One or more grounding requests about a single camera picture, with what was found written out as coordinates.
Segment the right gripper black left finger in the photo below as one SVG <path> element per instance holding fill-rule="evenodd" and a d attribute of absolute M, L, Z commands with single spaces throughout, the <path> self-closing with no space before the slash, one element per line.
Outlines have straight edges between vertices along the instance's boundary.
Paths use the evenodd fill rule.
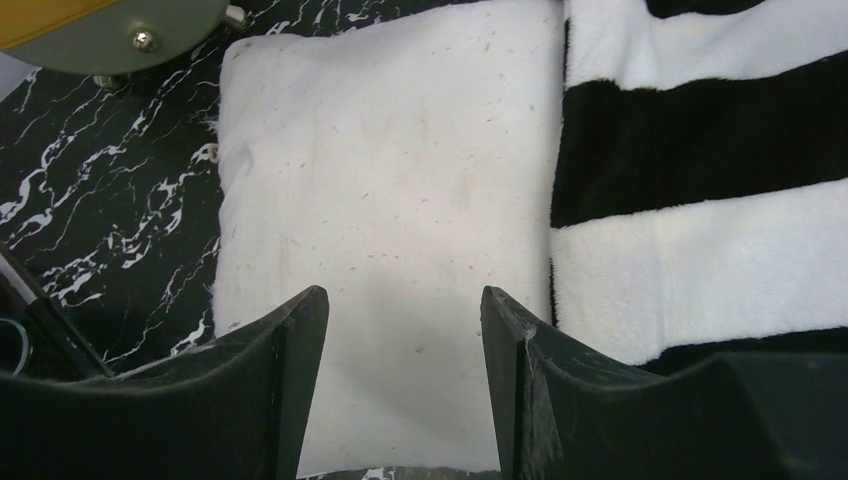
<path fill-rule="evenodd" d="M 313 285 L 119 377 L 1 378 L 5 479 L 293 479 L 329 316 Z"/>

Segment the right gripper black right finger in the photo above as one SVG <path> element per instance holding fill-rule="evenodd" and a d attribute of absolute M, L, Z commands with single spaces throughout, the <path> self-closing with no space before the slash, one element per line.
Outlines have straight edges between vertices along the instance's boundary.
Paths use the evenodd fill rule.
<path fill-rule="evenodd" d="M 506 479 L 843 479 L 847 339 L 738 343 L 662 376 L 538 319 L 497 287 L 482 342 Z"/>

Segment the black white striped pillowcase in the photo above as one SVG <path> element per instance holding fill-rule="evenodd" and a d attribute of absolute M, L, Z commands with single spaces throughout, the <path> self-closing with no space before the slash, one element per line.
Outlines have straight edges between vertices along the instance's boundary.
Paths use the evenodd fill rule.
<path fill-rule="evenodd" d="M 667 374 L 847 350 L 847 5 L 569 1 L 554 322 Z"/>

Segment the white pillow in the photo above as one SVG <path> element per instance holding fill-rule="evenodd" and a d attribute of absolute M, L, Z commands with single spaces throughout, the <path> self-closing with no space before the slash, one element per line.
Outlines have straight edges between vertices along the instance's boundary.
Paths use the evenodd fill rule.
<path fill-rule="evenodd" d="M 550 316 L 563 53 L 559 1 L 227 49 L 215 332 L 329 297 L 299 476 L 498 468 L 481 295 Z"/>

